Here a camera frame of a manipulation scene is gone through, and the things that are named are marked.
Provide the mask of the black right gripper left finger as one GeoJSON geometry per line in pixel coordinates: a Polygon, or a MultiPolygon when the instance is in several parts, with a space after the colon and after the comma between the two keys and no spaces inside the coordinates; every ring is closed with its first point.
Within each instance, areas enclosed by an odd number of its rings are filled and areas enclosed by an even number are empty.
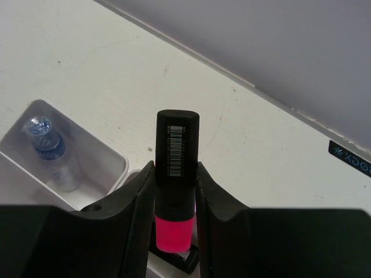
{"type": "Polygon", "coordinates": [[[148,162],[79,211],[1,206],[2,277],[145,277],[155,194],[148,162]]]}

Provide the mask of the black pink highlighter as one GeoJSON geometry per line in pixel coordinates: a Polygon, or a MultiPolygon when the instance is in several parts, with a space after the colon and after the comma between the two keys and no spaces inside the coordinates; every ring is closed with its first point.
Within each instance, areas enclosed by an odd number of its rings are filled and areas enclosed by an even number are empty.
{"type": "Polygon", "coordinates": [[[191,245],[198,149],[198,113],[175,109],[157,113],[156,245],[166,253],[185,252],[191,245]]]}

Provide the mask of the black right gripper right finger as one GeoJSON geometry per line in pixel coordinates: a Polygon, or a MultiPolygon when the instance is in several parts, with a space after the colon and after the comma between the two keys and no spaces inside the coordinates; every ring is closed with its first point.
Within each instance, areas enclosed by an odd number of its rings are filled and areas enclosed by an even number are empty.
{"type": "Polygon", "coordinates": [[[196,173],[202,277],[369,277],[370,216],[357,209],[250,208],[196,173]]]}

